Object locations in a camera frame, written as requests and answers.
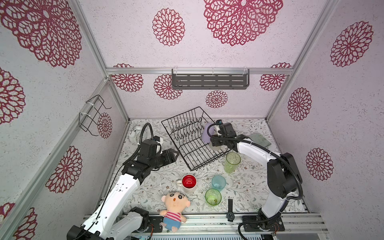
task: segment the blue shorts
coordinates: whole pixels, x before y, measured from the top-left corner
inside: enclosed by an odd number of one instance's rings
[[[179,229],[181,226],[181,222],[175,221],[175,220],[170,219],[168,217],[163,218],[163,223],[165,223],[167,225],[166,229],[171,230],[171,231],[172,231],[172,227],[177,227],[177,229]]]

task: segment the zip tie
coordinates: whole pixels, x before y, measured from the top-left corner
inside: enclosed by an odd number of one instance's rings
[[[83,113],[83,114],[88,115],[88,117],[91,117],[88,113]]]

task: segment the striped shirt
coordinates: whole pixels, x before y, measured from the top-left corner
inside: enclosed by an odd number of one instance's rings
[[[181,214],[180,213],[167,212],[164,217],[167,217],[169,219],[181,222]]]

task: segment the red doily pattern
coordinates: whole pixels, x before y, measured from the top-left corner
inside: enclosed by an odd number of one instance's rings
[[[312,149],[306,158],[307,168],[310,174],[321,181],[327,180],[333,173],[333,161],[324,149]]]
[[[290,68],[289,63],[278,63],[272,65],[272,68]],[[260,86],[268,91],[279,89],[287,75],[285,74],[263,74],[260,78]]]
[[[157,95],[168,100],[178,98],[183,92],[183,90],[172,88],[172,76],[169,74],[158,76],[153,83],[153,87]]]
[[[0,225],[14,205],[15,203],[7,202],[6,204],[0,206]]]
[[[66,68],[79,58],[79,25],[66,0],[0,0],[0,16],[20,46],[38,60]]]
[[[173,9],[163,8],[152,21],[153,33],[162,44],[174,46],[184,37],[184,22],[180,14]]]
[[[79,150],[70,146],[45,186],[50,192],[64,193],[68,191],[79,179],[82,167],[83,160]]]
[[[219,108],[227,103],[228,96],[224,91],[214,90],[205,98],[205,103],[211,108]]]
[[[311,103],[311,95],[307,89],[294,90],[288,101],[289,116],[295,121],[303,120],[310,112]]]
[[[115,68],[133,68],[129,64],[120,63]],[[136,92],[143,87],[143,78],[141,74],[115,74],[111,75],[113,82],[119,88],[127,92]]]
[[[0,68],[0,125],[19,117],[25,106],[25,95],[19,81]]]
[[[100,136],[108,138],[112,132],[112,120],[108,113],[102,113],[97,120],[97,130]]]
[[[22,223],[14,233],[13,240],[31,240],[35,235],[35,229],[37,227],[37,214],[35,208],[32,207],[28,211],[28,215],[24,217]]]
[[[338,67],[351,65],[363,56],[372,42],[372,26],[368,22],[355,22],[344,29],[331,49],[331,61]]]
[[[244,45],[265,33],[283,0],[204,0],[207,28],[221,43]]]

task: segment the blue glass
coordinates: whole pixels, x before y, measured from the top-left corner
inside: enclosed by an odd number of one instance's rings
[[[219,191],[223,190],[225,187],[226,181],[225,178],[221,175],[216,175],[212,178],[212,187]]]

